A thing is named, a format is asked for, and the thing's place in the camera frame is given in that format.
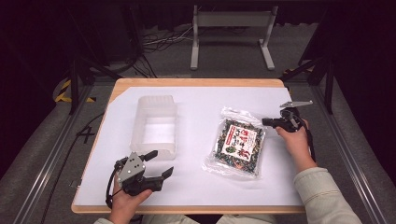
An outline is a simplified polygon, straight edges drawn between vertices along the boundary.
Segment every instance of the hand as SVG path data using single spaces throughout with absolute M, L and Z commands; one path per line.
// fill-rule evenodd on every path
M 136 196 L 131 196 L 120 190 L 119 184 L 116 182 L 117 177 L 114 177 L 113 187 L 113 208 L 111 209 L 108 220 L 114 224 L 129 224 L 136 208 L 139 204 L 145 201 L 152 193 L 150 189 L 146 189 Z
M 309 128 L 308 121 L 305 120 L 304 122 Z M 299 172 L 308 168 L 317 167 L 309 153 L 308 138 L 305 127 L 300 128 L 300 130 L 295 133 L 288 133 L 283 128 L 276 127 L 276 132 L 285 140 L 286 148 L 293 157 Z

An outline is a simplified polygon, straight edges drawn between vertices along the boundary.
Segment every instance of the seaweed package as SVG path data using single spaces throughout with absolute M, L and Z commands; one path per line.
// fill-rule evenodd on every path
M 216 143 L 204 162 L 204 169 L 221 175 L 256 178 L 266 128 L 257 116 L 225 107 L 221 111 Z

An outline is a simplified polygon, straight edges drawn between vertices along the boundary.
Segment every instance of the white stand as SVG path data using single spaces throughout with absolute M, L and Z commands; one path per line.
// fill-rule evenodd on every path
M 268 41 L 274 22 L 276 18 L 277 7 L 273 7 L 272 11 L 256 11 L 256 12 L 211 12 L 211 11 L 198 11 L 197 6 L 194 6 L 193 13 L 193 31 L 194 38 L 192 43 L 191 54 L 191 70 L 198 69 L 198 54 L 199 54 L 199 39 L 198 27 L 199 26 L 262 26 L 266 28 L 264 39 L 260 39 L 260 48 L 264 56 L 265 63 L 268 70 L 274 70 L 275 66 L 272 61 L 270 52 L 268 50 Z

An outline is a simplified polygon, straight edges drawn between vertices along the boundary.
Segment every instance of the person's left hand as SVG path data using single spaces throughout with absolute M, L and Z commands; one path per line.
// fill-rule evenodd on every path
M 116 182 L 117 177 L 114 177 L 113 187 L 113 208 L 109 216 L 109 220 L 114 224 L 128 224 L 130 223 L 136 208 L 139 204 L 145 201 L 152 193 L 151 189 L 146 189 L 136 196 L 131 196 L 120 190 L 119 184 Z

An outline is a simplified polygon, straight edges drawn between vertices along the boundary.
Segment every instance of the white sleeve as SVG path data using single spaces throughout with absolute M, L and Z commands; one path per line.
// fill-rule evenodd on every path
M 315 167 L 300 172 L 294 186 L 305 205 L 309 224 L 361 223 L 327 169 Z
M 111 221 L 101 217 L 101 218 L 97 219 L 95 221 L 95 223 L 93 223 L 93 224 L 114 224 L 114 223 L 112 223 Z

